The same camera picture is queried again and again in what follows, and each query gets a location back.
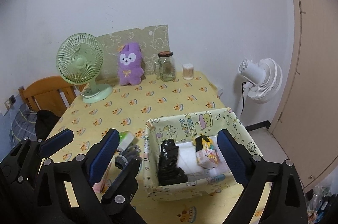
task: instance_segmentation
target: yellow cartoon package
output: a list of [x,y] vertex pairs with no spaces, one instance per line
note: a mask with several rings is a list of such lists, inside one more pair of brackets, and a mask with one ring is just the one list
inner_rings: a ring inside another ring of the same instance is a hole
[[197,164],[206,169],[218,166],[218,157],[215,146],[206,135],[201,134],[195,139]]

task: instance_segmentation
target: fan grille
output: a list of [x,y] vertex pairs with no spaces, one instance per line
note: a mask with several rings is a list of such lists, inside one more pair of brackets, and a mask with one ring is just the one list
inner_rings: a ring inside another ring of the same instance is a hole
[[247,59],[245,59],[243,62],[241,62],[241,64],[239,65],[238,71],[239,73],[243,73],[246,68],[248,67],[249,61]]
[[103,61],[101,43],[85,33],[70,36],[61,44],[56,55],[59,73],[71,84],[84,84],[96,78]]
[[283,73],[281,67],[272,59],[260,60],[256,65],[266,72],[264,81],[250,89],[248,96],[256,103],[266,103],[280,89]]

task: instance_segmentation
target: white wall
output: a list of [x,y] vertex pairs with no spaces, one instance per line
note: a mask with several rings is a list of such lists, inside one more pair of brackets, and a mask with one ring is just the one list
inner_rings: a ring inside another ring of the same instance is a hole
[[[0,104],[19,86],[57,74],[56,51],[68,36],[158,24],[169,25],[177,65],[193,63],[224,89],[222,101],[232,108],[240,97],[237,68],[244,58],[271,57],[288,73],[292,0],[0,0]],[[244,124],[271,120],[279,99],[248,101]]]

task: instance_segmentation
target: yellow tablecloth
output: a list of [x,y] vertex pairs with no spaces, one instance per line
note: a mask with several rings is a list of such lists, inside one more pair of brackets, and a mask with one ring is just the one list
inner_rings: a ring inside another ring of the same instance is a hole
[[[195,72],[195,78],[191,81],[185,81],[181,73],[177,74],[176,81],[171,82],[163,82],[156,75],[148,75],[136,86],[116,85],[109,97],[94,104],[85,104],[81,97],[77,97],[50,134],[53,136],[68,128],[74,132],[74,140],[51,158],[54,162],[62,162],[72,160],[77,154],[85,154],[110,128],[120,132],[131,131],[138,139],[137,144],[143,149],[144,127],[148,119],[223,107],[212,85],[201,72]],[[109,187],[117,173],[117,168],[110,169],[104,190]],[[157,202],[147,198],[141,173],[137,180],[139,189],[132,205],[148,224],[222,223],[243,190],[242,185],[236,184],[212,196]],[[72,206],[76,206],[70,184],[67,184],[67,190]],[[261,214],[268,194],[269,187],[266,186],[257,208],[257,216]]]

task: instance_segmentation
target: glass mason jar with handle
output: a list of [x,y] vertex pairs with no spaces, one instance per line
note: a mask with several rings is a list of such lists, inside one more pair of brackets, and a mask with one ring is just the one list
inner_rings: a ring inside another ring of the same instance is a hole
[[176,79],[175,62],[171,51],[162,51],[158,54],[158,62],[155,62],[154,72],[164,82]]

